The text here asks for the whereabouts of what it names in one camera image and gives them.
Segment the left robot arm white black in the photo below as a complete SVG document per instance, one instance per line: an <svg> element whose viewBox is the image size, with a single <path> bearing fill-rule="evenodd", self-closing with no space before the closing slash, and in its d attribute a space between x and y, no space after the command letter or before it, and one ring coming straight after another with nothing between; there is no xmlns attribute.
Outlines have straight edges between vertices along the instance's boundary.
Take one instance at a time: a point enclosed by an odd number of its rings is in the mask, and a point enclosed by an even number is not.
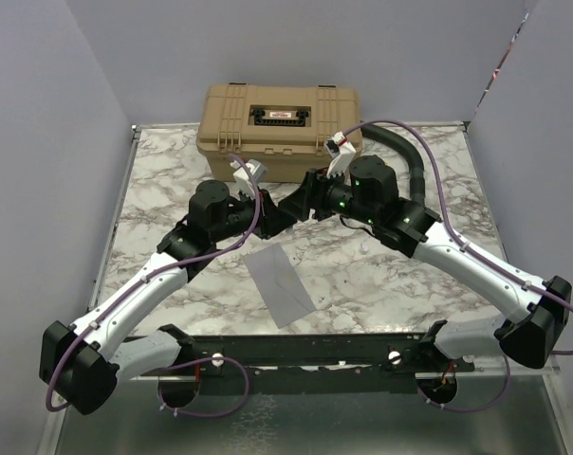
<svg viewBox="0 0 573 455"><path fill-rule="evenodd" d="M162 327L129 342L131 331L163 300L222 255L219 242L234 238L233 251L250 235L276 236L297 222L279 209L265 190L232 197L217 180L200 183L188 213L157 245L144 267L105 303L69 325L50 324L43 334L40 377L47 385L46 407L58 410L52 397L86 415L100 408L118 384L152 370L186 372L192 365L191 339Z"/></svg>

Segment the grey envelope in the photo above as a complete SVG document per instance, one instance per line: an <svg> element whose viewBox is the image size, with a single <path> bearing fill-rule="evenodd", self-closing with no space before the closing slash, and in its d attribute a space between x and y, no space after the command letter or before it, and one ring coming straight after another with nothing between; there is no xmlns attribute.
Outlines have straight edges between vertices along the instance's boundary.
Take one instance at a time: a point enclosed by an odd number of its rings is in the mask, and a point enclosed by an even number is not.
<svg viewBox="0 0 573 455"><path fill-rule="evenodd" d="M244 263L279 329L316 311L316 305L279 244L246 256Z"/></svg>

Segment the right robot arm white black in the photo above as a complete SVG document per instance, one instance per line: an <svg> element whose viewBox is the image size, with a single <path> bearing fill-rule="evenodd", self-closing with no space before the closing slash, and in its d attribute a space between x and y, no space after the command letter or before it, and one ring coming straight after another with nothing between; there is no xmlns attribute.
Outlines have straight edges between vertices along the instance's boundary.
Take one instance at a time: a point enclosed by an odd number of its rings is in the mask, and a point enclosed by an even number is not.
<svg viewBox="0 0 573 455"><path fill-rule="evenodd" d="M541 369L567 324L567 280L528 274L451 234L437 213L400 196L395 171L376 155L355 159L348 178L307 171L278 207L299 221L340 215L364 223L384 246L442 270L499 310L494 318L435 323L418 348L428 370L465 355L505 355Z"/></svg>

